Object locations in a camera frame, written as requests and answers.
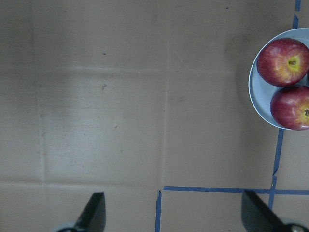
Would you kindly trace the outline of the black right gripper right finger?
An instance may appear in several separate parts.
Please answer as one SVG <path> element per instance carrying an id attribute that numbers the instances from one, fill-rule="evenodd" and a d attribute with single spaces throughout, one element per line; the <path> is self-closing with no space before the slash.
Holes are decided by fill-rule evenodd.
<path id="1" fill-rule="evenodd" d="M 245 190 L 241 199 L 241 221 L 247 232 L 291 232 L 254 191 Z"/>

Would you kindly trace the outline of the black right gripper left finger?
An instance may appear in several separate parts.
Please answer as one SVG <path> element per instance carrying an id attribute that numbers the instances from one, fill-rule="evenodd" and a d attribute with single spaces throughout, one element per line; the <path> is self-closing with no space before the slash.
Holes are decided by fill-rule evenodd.
<path id="1" fill-rule="evenodd" d="M 104 192 L 93 193 L 73 228 L 77 232 L 103 232 L 106 225 Z"/>

